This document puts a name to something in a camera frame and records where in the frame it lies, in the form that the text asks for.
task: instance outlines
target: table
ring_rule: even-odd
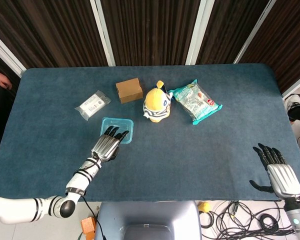
[[[223,108],[193,126],[175,101],[152,123],[143,100],[121,104],[115,83],[138,77],[144,97],[158,80],[175,89],[198,79]],[[96,90],[112,102],[85,121],[74,108]],[[273,200],[252,150],[279,149],[300,181],[300,151],[274,74],[263,64],[33,68],[21,79],[0,146],[0,197],[63,196],[98,140],[103,117],[134,121],[130,144],[104,163],[88,201]]]

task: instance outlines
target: plastic packaging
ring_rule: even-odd
[[[174,98],[189,113],[193,125],[197,125],[222,108],[222,105],[213,101],[199,86],[197,79],[187,86],[170,90],[169,93],[173,93]]]
[[[79,111],[81,116],[88,121],[88,119],[102,109],[105,105],[111,102],[102,91],[98,90],[95,94],[89,97],[84,103],[76,107],[75,110]]]
[[[119,127],[119,129],[116,131],[117,133],[123,133],[126,130],[129,131],[129,133],[122,140],[122,144],[129,144],[132,141],[132,135],[134,132],[134,121],[127,118],[104,117],[102,119],[100,136],[104,134],[104,132],[110,126]]]

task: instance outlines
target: robotic arm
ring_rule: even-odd
[[[300,183],[297,176],[281,152],[261,143],[258,146],[260,149],[254,146],[253,150],[258,154],[271,186],[259,186],[253,180],[250,180],[250,184],[259,191],[275,193],[278,198],[284,200],[284,211],[300,240]]]
[[[65,187],[66,196],[52,196],[47,199],[7,199],[0,197],[0,221],[4,224],[19,224],[38,221],[45,215],[57,218],[70,217],[81,196],[84,196],[86,189],[101,164],[116,158],[119,151],[119,144],[129,133],[116,134],[118,127],[110,126],[91,150],[91,157],[88,157],[83,165],[75,171],[72,179]]]

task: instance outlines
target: small brown box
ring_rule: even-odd
[[[81,228],[84,234],[94,233],[96,230],[96,221],[93,217],[88,217],[81,220]]]
[[[122,104],[143,98],[143,92],[138,78],[118,82],[115,86]]]
[[[94,240],[95,239],[95,233],[93,231],[91,232],[88,232],[86,235],[85,235],[85,240]]]

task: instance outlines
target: dark brown curtain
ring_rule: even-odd
[[[215,0],[196,64],[231,64],[269,0]]]
[[[269,65],[282,93],[300,78],[300,0],[276,1],[240,62]]]
[[[0,39],[26,68],[108,65],[88,0],[0,0]]]
[[[1,58],[0,58],[0,73],[6,75],[7,78],[10,80],[10,82],[12,83],[12,89],[7,91],[10,93],[11,99],[14,100],[19,86],[20,78],[18,77],[18,75],[15,74],[14,71],[11,70],[11,68]]]
[[[200,0],[102,0],[117,66],[184,65]]]

